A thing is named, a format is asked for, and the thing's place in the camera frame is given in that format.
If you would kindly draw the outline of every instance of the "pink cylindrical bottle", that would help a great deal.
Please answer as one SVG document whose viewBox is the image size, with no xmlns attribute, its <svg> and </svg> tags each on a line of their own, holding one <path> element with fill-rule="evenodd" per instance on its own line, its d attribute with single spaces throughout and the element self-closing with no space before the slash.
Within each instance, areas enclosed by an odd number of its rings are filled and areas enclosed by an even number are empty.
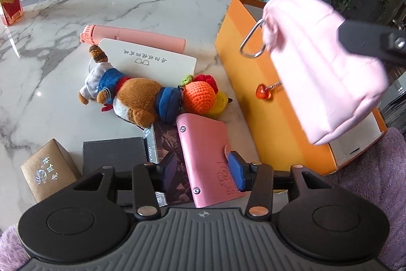
<svg viewBox="0 0 406 271">
<path fill-rule="evenodd" d="M 97 45 L 102 38 L 122 40 L 175 53 L 183 53 L 186 46 L 186 40 L 183 38 L 127 28 L 88 25 L 80 34 L 81 43 Z"/>
</svg>

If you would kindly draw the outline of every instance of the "open cardboard box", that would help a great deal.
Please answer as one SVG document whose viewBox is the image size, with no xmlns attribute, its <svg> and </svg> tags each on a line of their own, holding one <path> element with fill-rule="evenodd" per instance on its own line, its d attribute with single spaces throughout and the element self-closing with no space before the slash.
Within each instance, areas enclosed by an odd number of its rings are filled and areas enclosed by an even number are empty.
<svg viewBox="0 0 406 271">
<path fill-rule="evenodd" d="M 259 157 L 276 170 L 289 170 L 302 164 L 326 175 L 335 172 L 364 152 L 386 131 L 377 109 L 355 128 L 330 144 L 309 144 L 290 101 L 283 90 L 275 90 L 272 101 L 255 97 L 258 84 L 279 81 L 272 60 L 263 55 L 246 58 L 239 48 L 262 17 L 264 2 L 232 0 L 216 39 L 216 49 L 234 88 Z M 255 53 L 262 47 L 262 29 L 249 39 L 245 51 Z"/>
</svg>

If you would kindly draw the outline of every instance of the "pink card holder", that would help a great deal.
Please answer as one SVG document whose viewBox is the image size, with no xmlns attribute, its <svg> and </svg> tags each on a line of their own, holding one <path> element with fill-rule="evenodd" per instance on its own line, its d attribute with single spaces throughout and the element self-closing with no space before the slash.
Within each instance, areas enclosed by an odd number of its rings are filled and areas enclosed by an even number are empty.
<svg viewBox="0 0 406 271">
<path fill-rule="evenodd" d="M 176 123 L 196 207 L 243 197 L 224 154 L 229 144 L 226 125 L 195 114 L 179 115 Z"/>
</svg>

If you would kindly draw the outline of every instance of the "purple fuzzy fabric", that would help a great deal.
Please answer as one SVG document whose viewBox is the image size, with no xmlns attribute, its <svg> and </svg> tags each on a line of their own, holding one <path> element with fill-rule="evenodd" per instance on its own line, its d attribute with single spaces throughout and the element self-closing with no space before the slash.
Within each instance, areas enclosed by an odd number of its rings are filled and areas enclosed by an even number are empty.
<svg viewBox="0 0 406 271">
<path fill-rule="evenodd" d="M 16 271 L 29 260 L 15 226 L 0 237 L 0 271 Z"/>
<path fill-rule="evenodd" d="M 406 142 L 395 128 L 343 169 L 329 176 L 377 205 L 391 229 L 379 259 L 387 267 L 406 266 Z"/>
</svg>

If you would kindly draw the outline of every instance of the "pink pouch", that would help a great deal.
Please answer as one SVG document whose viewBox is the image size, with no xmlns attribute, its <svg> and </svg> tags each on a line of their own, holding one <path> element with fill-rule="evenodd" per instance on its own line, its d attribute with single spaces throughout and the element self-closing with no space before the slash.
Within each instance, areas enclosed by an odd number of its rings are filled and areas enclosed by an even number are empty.
<svg viewBox="0 0 406 271">
<path fill-rule="evenodd" d="M 226 125 L 195 114 L 179 115 L 176 124 L 196 207 L 243 197 L 224 154 L 229 144 Z"/>
<path fill-rule="evenodd" d="M 270 0 L 262 19 L 263 42 L 311 144 L 340 137 L 376 107 L 388 88 L 385 68 L 346 51 L 337 32 L 344 18 L 330 5 Z"/>
</svg>

